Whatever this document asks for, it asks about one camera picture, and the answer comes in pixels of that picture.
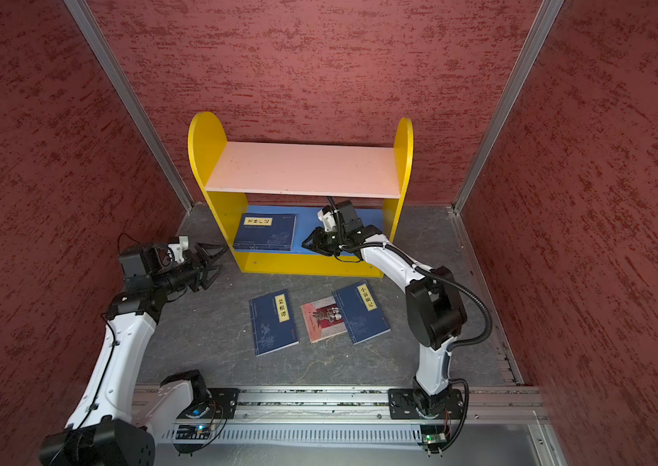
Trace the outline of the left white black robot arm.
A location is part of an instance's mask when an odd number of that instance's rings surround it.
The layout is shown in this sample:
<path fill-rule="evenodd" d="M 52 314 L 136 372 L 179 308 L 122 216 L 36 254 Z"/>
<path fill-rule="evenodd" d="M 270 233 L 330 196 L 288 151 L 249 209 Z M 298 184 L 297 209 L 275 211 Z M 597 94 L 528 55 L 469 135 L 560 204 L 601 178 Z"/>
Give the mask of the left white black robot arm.
<path fill-rule="evenodd" d="M 210 402 L 201 373 L 191 370 L 166 378 L 142 413 L 133 413 L 144 352 L 164 307 L 189 291 L 208 289 L 226 251 L 179 236 L 168 244 L 136 244 L 120 253 L 123 289 L 102 316 L 102 349 L 64 430 L 43 441 L 41 464 L 152 465 L 157 444 L 177 417 Z"/>

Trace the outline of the blue book yellow label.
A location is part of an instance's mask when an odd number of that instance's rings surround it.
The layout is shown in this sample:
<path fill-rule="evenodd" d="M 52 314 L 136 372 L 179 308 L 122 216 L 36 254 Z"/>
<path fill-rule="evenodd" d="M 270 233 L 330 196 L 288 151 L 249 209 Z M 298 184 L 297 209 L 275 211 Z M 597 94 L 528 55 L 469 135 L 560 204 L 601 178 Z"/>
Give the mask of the blue book yellow label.
<path fill-rule="evenodd" d="M 333 298 L 354 345 L 390 331 L 385 314 L 367 281 L 334 290 Z"/>
<path fill-rule="evenodd" d="M 296 223 L 294 214 L 243 214 L 233 247 L 235 250 L 289 252 Z"/>

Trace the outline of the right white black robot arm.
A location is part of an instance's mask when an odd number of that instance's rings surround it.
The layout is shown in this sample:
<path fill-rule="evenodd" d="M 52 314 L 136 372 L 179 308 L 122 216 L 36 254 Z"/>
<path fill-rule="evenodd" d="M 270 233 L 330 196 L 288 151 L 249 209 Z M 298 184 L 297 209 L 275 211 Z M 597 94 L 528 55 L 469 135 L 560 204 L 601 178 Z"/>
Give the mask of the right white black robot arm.
<path fill-rule="evenodd" d="M 355 256 L 376 267 L 405 293 L 408 326 L 420 343 L 414 376 L 414 405 L 422 417 L 434 419 L 453 397 L 449 381 L 451 349 L 467 314 L 453 274 L 445 267 L 433 269 L 411 258 L 374 225 L 364 225 L 350 201 L 328 199 L 317 217 L 321 226 L 302 247 L 321 256 L 341 260 Z"/>

